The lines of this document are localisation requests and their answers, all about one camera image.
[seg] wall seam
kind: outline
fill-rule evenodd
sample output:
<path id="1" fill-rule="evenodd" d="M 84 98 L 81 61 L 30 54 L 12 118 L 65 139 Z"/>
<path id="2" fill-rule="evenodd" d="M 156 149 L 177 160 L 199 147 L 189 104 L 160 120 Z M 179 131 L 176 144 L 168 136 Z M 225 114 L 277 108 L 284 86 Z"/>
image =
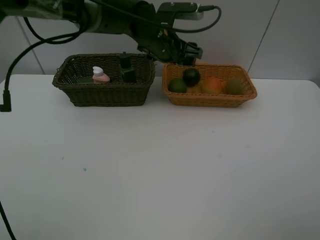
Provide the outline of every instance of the wall seam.
<path id="1" fill-rule="evenodd" d="M 28 38 L 28 36 L 27 36 L 27 34 L 26 34 L 26 32 L 25 32 L 25 30 L 24 30 L 24 28 L 23 28 L 23 26 L 22 26 L 22 24 L 21 24 L 21 22 L 20 22 L 20 20 L 19 20 L 19 18 L 17 16 L 15 17 L 15 20 L 16 20 L 16 22 L 17 22 L 17 24 L 18 24 L 18 26 L 19 26 L 19 28 L 20 28 L 20 30 L 21 30 L 21 32 L 22 32 L 22 34 L 23 34 L 23 36 L 24 36 L 24 38 L 26 40 L 26 42 L 28 43 L 29 46 L 31 46 L 32 44 L 31 44 L 31 42 L 30 42 L 30 40 L 29 40 L 29 38 Z M 41 65 L 41 63 L 40 63 L 40 61 L 38 59 L 38 56 L 36 55 L 35 50 L 32 49 L 30 52 L 33 54 L 36 62 L 38 63 L 42 74 L 45 75 L 46 73 L 45 73 L 44 68 L 42 67 L 42 65 Z"/>
<path id="2" fill-rule="evenodd" d="M 259 49 L 260 49 L 260 47 L 261 47 L 261 44 L 262 44 L 262 42 L 263 42 L 263 40 L 264 40 L 264 38 L 265 38 L 265 36 L 266 36 L 266 34 L 267 34 L 267 31 L 268 31 L 268 29 L 269 29 L 269 27 L 270 27 L 270 24 L 271 24 L 272 19 L 274 18 L 274 15 L 275 15 L 275 13 L 276 13 L 276 10 L 277 10 L 277 8 L 278 8 L 279 3 L 280 3 L 280 0 L 278 0 L 278 2 L 277 2 L 276 5 L 275 5 L 275 8 L 274 8 L 273 13 L 272 13 L 272 15 L 271 15 L 271 18 L 270 18 L 270 20 L 269 20 L 269 23 L 268 23 L 268 25 L 266 26 L 266 29 L 265 29 L 265 31 L 264 31 L 264 33 L 263 33 L 263 36 L 262 36 L 262 38 L 261 38 L 261 41 L 260 41 L 260 43 L 259 43 L 259 46 L 258 46 L 258 48 L 257 48 L 257 50 L 256 50 L 256 52 L 255 52 L 255 54 L 254 54 L 254 56 L 253 56 L 252 62 L 251 62 L 250 67 L 249 67 L 249 69 L 248 69 L 248 73 L 250 73 L 251 67 L 252 67 L 252 65 L 254 64 L 254 61 L 255 61 L 256 56 L 257 56 L 257 54 L 258 54 L 258 51 L 259 51 Z"/>

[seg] pink bottle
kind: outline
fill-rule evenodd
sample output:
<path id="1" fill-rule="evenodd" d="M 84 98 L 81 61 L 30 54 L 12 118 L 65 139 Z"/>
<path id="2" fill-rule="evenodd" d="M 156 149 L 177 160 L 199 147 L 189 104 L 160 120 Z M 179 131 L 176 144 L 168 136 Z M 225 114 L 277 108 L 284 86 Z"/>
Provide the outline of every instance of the pink bottle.
<path id="1" fill-rule="evenodd" d="M 95 84 L 108 84 L 110 83 L 110 77 L 108 77 L 101 67 L 93 67 L 93 82 Z"/>

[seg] orange wicker basket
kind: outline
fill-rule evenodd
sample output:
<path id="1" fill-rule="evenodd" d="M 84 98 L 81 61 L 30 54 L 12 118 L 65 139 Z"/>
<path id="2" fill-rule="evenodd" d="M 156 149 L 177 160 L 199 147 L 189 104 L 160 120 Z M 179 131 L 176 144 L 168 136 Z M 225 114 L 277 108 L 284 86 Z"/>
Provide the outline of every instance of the orange wicker basket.
<path id="1" fill-rule="evenodd" d="M 248 100 L 257 97 L 257 90 L 248 76 L 246 70 L 238 65 L 212 65 L 207 63 L 198 63 L 195 68 L 201 74 L 200 83 L 187 93 L 175 93 L 168 90 L 168 84 L 173 78 L 181 78 L 186 66 L 177 66 L 175 64 L 165 64 L 162 79 L 164 93 L 174 105 L 181 106 L 199 106 L 199 107 L 223 107 L 236 108 Z M 231 78 L 239 78 L 242 81 L 244 95 L 228 94 L 203 94 L 201 91 L 201 81 L 210 77 L 219 78 L 223 86 Z"/>

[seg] wicker basket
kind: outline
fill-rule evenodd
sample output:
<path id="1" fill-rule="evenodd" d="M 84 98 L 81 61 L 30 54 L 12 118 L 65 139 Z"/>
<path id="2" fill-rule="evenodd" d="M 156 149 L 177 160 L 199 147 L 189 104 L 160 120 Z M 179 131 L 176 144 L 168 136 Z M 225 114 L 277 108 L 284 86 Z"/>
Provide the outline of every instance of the wicker basket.
<path id="1" fill-rule="evenodd" d="M 162 87 L 164 93 L 169 97 L 172 104 L 181 106 L 200 106 L 200 107 L 223 107 L 236 108 L 244 102 L 257 97 L 257 90 L 251 82 L 247 72 L 237 65 L 212 65 L 207 63 L 198 63 L 195 68 L 201 74 L 201 80 L 210 77 L 219 78 L 225 86 L 231 78 L 237 77 L 242 80 L 244 95 L 227 94 L 203 94 L 201 92 L 201 82 L 187 93 L 175 93 L 168 90 L 168 84 L 173 78 L 183 76 L 183 72 L 188 67 L 177 66 L 174 64 L 165 64 Z"/>
<path id="2" fill-rule="evenodd" d="M 140 106 L 154 81 L 155 65 L 143 54 L 131 54 L 131 64 L 137 83 L 122 82 L 119 54 L 72 55 L 58 69 L 52 84 L 77 107 Z M 92 77 L 94 66 L 101 67 L 112 83 L 77 83 L 79 78 Z"/>

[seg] white bottle cap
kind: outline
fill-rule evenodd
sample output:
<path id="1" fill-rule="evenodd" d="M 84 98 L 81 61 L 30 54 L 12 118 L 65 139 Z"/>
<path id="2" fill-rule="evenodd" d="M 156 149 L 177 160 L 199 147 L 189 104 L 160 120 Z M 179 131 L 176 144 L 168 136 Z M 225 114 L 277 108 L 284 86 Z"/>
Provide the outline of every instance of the white bottle cap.
<path id="1" fill-rule="evenodd" d="M 94 66 L 93 67 L 93 74 L 96 77 L 101 77 L 104 74 L 104 70 L 101 67 Z"/>

